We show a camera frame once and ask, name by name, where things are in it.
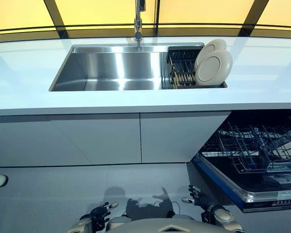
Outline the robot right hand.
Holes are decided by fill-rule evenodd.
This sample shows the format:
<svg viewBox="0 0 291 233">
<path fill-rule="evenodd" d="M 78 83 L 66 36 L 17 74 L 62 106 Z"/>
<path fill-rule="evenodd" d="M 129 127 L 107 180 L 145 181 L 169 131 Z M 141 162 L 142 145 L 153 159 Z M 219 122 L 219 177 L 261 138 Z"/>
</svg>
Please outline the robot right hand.
<svg viewBox="0 0 291 233">
<path fill-rule="evenodd" d="M 210 197 L 198 187 L 189 185 L 188 190 L 190 192 L 190 197 L 182 198 L 181 201 L 183 203 L 199 206 L 205 211 L 208 210 L 209 207 L 213 205 L 213 201 L 210 199 Z"/>
</svg>

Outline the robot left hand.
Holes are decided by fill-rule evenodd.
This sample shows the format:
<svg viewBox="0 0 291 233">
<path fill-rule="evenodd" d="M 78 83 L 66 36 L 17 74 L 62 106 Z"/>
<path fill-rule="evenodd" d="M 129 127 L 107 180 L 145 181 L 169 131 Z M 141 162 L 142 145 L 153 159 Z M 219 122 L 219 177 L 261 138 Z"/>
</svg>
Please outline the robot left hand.
<svg viewBox="0 0 291 233">
<path fill-rule="evenodd" d="M 98 207 L 95 207 L 90 211 L 90 216 L 92 219 L 92 223 L 94 225 L 103 225 L 105 221 L 105 217 L 111 214 L 111 210 L 115 209 L 118 206 L 118 202 L 105 202 Z"/>
</svg>

